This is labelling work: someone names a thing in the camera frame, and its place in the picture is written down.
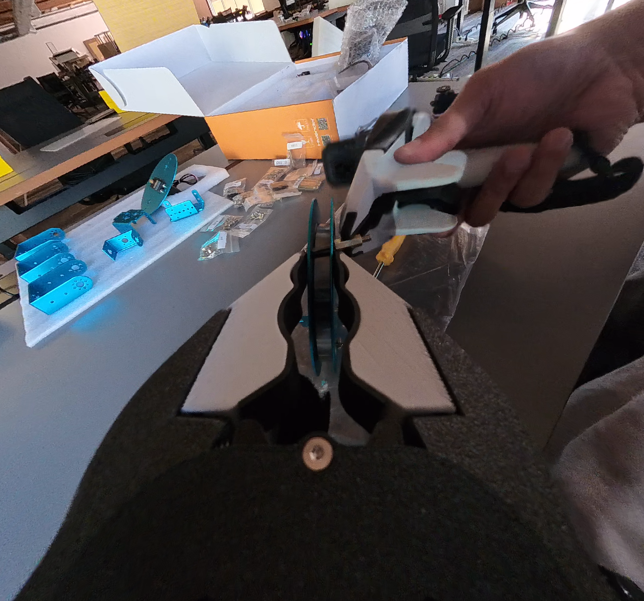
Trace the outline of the orange and white cardboard box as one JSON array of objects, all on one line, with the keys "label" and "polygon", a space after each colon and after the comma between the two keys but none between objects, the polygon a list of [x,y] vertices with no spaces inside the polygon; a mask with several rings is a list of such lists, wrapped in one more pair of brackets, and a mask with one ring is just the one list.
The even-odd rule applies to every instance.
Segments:
[{"label": "orange and white cardboard box", "polygon": [[342,88],[339,53],[293,62],[271,20],[191,25],[91,66],[124,111],[204,118],[229,160],[286,155],[303,137],[310,158],[369,126],[408,86],[406,39]]}]

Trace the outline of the small blue angle bracket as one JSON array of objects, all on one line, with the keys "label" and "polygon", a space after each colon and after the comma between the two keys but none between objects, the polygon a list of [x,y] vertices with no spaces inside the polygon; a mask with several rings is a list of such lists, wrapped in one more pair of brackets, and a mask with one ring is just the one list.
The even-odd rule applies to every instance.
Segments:
[{"label": "small blue angle bracket", "polygon": [[102,246],[102,251],[112,260],[117,260],[117,257],[133,248],[135,246],[143,246],[143,239],[141,235],[133,228],[124,232],[118,233],[116,236],[105,240]]}]

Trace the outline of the white foam sheet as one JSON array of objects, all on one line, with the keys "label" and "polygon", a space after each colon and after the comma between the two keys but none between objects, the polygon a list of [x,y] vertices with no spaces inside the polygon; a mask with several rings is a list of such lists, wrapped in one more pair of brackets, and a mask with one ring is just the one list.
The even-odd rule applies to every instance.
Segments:
[{"label": "white foam sheet", "polygon": [[[166,198],[171,204],[192,200],[192,190],[197,190],[202,196],[205,207],[196,216],[177,222],[171,222],[162,205],[151,216],[156,220],[152,224],[146,218],[141,218],[134,224],[142,237],[143,246],[135,246],[121,253],[117,260],[110,259],[103,251],[105,240],[116,236],[119,231],[112,225],[113,219],[121,212],[141,209],[144,188],[126,196],[112,204],[93,218],[75,227],[65,235],[64,241],[47,242],[38,246],[24,261],[17,262],[20,306],[25,330],[25,342],[29,348],[61,328],[64,324],[88,310],[105,298],[117,287],[123,285],[146,267],[171,251],[179,243],[203,227],[207,221],[227,210],[232,202],[211,189],[229,178],[229,173],[223,168],[192,165],[188,173],[201,175],[192,187]],[[93,280],[93,288],[82,297],[74,300],[52,315],[46,315],[35,307],[30,306],[28,284],[20,276],[28,270],[40,265],[46,259],[58,254],[69,252],[87,264],[84,276]]]}]

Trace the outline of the pile of small screw bags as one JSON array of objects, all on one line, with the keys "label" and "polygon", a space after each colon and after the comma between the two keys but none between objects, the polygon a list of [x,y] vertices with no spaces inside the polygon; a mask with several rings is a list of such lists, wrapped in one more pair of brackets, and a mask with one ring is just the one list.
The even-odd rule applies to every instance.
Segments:
[{"label": "pile of small screw bags", "polygon": [[274,160],[252,186],[247,185],[247,178],[227,183],[223,196],[232,201],[235,210],[219,215],[202,229],[210,238],[200,248],[198,260],[238,252],[242,239],[267,222],[276,204],[317,192],[323,183],[322,161],[307,161],[303,151],[295,148],[286,158]]}]

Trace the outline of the grey desk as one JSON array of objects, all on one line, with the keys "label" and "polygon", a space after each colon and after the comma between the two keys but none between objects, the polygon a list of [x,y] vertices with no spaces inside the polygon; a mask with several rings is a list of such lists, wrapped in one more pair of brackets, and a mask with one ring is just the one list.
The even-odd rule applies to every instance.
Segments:
[{"label": "grey desk", "polygon": [[[1,599],[58,532],[98,446],[141,385],[217,311],[307,242],[311,197],[278,205],[232,255],[200,262],[204,233],[41,344],[1,310]],[[501,214],[447,333],[544,446],[643,242],[643,181],[593,206]]]}]

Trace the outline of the teal multi-hole metal bracket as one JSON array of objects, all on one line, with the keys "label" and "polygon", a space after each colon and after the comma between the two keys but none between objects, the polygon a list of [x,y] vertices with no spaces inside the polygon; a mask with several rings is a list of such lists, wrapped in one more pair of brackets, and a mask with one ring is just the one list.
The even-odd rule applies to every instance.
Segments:
[{"label": "teal multi-hole metal bracket", "polygon": [[156,224],[156,220],[152,216],[141,209],[138,210],[129,210],[119,213],[112,222],[112,225],[120,232],[126,233],[134,229],[134,224],[136,224],[139,219],[146,218],[150,223]]}]

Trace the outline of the blue round turntable base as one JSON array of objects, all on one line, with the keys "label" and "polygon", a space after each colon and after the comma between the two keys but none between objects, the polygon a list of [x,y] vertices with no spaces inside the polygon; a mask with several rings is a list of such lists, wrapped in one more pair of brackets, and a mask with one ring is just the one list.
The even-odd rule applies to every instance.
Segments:
[{"label": "blue round turntable base", "polygon": [[317,199],[310,205],[305,251],[307,318],[312,369],[317,376],[338,378],[346,327],[340,316],[339,242],[334,203],[322,211]]}]

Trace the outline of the person's right hand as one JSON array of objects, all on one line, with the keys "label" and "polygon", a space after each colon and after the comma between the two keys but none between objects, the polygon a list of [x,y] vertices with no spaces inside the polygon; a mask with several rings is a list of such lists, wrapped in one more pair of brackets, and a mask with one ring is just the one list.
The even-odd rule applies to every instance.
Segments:
[{"label": "person's right hand", "polygon": [[584,132],[591,148],[607,155],[637,124],[624,61],[625,5],[476,72],[449,109],[398,148],[395,159],[432,162],[454,149],[508,145],[464,220],[478,227],[507,201],[520,208],[541,203],[575,132]]}]

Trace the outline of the blue oval metal plate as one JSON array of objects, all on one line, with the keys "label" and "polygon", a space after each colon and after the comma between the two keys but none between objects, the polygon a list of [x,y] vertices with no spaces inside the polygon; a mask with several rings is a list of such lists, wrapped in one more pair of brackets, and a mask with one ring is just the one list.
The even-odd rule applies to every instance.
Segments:
[{"label": "blue oval metal plate", "polygon": [[147,215],[151,216],[165,201],[173,187],[177,169],[178,159],[173,153],[156,164],[142,194],[141,210]]}]

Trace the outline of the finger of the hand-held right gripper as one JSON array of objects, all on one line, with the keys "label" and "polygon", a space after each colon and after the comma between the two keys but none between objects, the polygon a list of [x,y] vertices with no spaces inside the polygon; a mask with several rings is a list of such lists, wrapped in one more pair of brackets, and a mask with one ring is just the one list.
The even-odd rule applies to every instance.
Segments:
[{"label": "finger of the hand-held right gripper", "polygon": [[467,161],[465,153],[447,153],[436,162],[401,164],[392,155],[365,153],[346,197],[340,226],[342,238],[351,238],[368,216],[390,211],[394,203],[427,204],[458,215],[461,189],[457,183]]},{"label": "finger of the hand-held right gripper", "polygon": [[368,238],[369,243],[384,243],[398,235],[445,234],[459,225],[459,216],[431,208],[427,204],[404,206],[394,203],[390,211],[368,216],[351,238]]}]

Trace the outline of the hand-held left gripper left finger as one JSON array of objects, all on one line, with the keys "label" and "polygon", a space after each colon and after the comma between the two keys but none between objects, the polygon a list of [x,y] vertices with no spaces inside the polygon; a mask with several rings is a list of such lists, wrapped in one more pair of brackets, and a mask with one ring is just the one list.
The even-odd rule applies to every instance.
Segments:
[{"label": "hand-held left gripper left finger", "polygon": [[307,254],[297,253],[230,307],[181,413],[224,422],[216,444],[329,444],[330,395],[298,368]]}]

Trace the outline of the black servo motor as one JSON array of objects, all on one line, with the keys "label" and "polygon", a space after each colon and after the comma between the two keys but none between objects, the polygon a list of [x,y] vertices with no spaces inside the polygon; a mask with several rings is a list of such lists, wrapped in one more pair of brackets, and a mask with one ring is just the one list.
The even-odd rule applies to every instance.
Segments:
[{"label": "black servo motor", "polygon": [[434,98],[430,102],[432,114],[439,116],[443,114],[454,102],[458,92],[450,85],[441,85],[436,89]]}]

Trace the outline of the wide blue perforated bracket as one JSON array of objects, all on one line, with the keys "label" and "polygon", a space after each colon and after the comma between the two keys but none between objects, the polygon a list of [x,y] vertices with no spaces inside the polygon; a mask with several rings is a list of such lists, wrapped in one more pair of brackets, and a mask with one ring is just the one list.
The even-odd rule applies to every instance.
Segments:
[{"label": "wide blue perforated bracket", "polygon": [[165,210],[171,222],[181,221],[192,216],[196,216],[204,210],[205,203],[197,190],[192,190],[193,199],[187,199],[180,203],[171,204],[167,199],[162,202],[162,207]]}]

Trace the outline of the yellow tool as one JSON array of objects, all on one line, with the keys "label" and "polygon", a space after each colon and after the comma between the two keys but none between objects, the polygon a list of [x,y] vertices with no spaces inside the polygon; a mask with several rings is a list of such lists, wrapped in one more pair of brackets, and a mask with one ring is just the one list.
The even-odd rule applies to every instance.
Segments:
[{"label": "yellow tool", "polygon": [[384,267],[389,267],[393,263],[396,254],[400,250],[406,238],[406,235],[396,235],[382,245],[380,251],[375,256],[375,260],[377,262],[377,266],[373,273],[373,277],[375,279],[379,277]]}]

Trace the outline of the clear bubble bag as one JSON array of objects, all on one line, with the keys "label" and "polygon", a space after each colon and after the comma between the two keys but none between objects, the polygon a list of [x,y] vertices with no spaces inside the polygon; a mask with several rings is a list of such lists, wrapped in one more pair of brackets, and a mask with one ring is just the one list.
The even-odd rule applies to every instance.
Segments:
[{"label": "clear bubble bag", "polygon": [[382,45],[407,8],[407,0],[358,0],[346,13],[340,71],[378,63]]}]

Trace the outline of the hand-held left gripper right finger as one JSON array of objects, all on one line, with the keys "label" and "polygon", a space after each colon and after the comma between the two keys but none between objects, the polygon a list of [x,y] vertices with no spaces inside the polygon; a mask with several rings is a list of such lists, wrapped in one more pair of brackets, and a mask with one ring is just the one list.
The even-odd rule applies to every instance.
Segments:
[{"label": "hand-held left gripper right finger", "polygon": [[339,317],[347,331],[338,391],[346,413],[368,434],[383,420],[456,414],[408,304],[347,255],[336,260]]}]

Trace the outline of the black equipment case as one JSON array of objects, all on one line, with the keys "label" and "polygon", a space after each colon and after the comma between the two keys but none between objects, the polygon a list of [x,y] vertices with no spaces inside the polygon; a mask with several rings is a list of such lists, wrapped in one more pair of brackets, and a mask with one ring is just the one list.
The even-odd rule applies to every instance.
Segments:
[{"label": "black equipment case", "polygon": [[22,148],[37,146],[83,124],[30,76],[1,89],[1,133]]}]

